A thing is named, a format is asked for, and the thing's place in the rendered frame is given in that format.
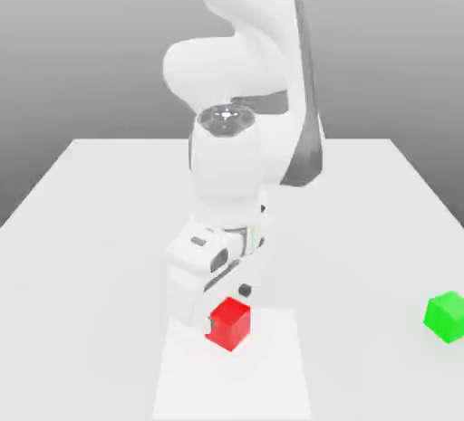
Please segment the small red cube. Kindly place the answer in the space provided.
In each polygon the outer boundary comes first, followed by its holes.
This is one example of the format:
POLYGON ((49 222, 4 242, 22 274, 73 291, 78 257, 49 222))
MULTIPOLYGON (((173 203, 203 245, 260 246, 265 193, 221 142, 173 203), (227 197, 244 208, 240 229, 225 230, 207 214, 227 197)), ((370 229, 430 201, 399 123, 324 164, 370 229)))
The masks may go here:
POLYGON ((233 351, 249 334, 251 309, 234 298, 227 297, 210 315, 211 331, 205 337, 219 347, 233 351))

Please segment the small green cube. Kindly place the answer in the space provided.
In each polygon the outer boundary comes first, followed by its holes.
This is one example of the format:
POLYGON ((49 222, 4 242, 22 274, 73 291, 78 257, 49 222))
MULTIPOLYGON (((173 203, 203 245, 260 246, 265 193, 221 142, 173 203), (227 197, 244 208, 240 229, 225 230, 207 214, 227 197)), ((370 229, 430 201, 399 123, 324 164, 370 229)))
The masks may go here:
POLYGON ((449 291, 429 299, 423 324, 444 342, 464 337, 464 298, 449 291))

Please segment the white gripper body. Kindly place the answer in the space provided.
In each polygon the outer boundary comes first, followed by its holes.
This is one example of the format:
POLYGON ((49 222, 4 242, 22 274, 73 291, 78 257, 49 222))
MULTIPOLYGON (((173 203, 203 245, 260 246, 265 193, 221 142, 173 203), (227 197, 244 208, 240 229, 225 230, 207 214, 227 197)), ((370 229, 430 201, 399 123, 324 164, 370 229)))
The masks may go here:
POLYGON ((188 327, 203 327, 204 319, 227 297, 250 304, 268 261, 269 249, 262 246, 253 254, 228 261, 213 273, 202 274, 180 262, 169 264, 166 278, 168 315, 188 327), (249 298, 237 292, 242 283, 253 288, 249 298))

